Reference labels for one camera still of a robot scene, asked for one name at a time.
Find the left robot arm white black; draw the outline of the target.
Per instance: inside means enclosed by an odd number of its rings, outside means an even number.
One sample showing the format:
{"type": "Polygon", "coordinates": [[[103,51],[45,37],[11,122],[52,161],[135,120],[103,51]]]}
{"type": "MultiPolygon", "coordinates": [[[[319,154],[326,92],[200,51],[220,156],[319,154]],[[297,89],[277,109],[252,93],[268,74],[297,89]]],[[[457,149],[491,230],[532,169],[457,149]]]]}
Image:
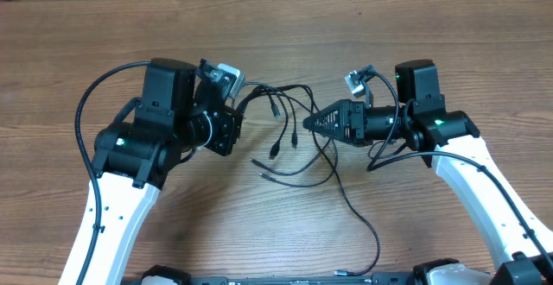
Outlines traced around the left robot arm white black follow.
{"type": "Polygon", "coordinates": [[[226,64],[199,65],[163,58],[118,66],[83,94],[75,138],[89,174],[86,209],[60,277],[62,284],[119,284],[137,233],[168,173],[199,149],[227,156],[238,140],[242,115],[226,105],[245,83],[226,64]],[[144,67],[141,96],[132,98],[101,130],[88,155],[81,133],[84,105],[112,75],[144,67]]]}

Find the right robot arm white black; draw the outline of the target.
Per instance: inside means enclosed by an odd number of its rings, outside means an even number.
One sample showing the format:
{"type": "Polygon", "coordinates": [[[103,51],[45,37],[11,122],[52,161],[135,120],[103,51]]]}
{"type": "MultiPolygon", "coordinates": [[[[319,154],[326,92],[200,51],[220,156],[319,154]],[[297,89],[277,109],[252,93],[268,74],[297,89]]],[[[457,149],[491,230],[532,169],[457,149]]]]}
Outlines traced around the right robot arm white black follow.
{"type": "Polygon", "coordinates": [[[372,103],[373,66],[345,80],[357,99],[342,99],[303,121],[305,129],[335,141],[364,147],[403,139],[410,152],[368,170],[420,157],[454,191],[486,242],[495,272],[490,275],[445,258],[422,263],[401,278],[404,284],[550,284],[552,231],[521,200],[493,161],[480,130],[463,111],[447,111],[432,60],[395,66],[392,106],[372,103]]]}

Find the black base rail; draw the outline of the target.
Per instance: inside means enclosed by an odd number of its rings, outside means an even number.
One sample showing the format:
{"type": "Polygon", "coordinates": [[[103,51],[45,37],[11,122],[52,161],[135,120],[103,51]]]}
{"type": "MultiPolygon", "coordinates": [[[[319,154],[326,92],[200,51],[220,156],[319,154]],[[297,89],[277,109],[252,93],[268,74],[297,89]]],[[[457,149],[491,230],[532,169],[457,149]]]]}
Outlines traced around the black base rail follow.
{"type": "Polygon", "coordinates": [[[418,264],[411,272],[374,272],[363,276],[199,277],[178,269],[156,265],[138,277],[125,278],[122,283],[123,285],[551,284],[552,268],[538,256],[523,257],[520,253],[515,255],[513,261],[502,263],[493,275],[470,269],[452,258],[418,264]]]}

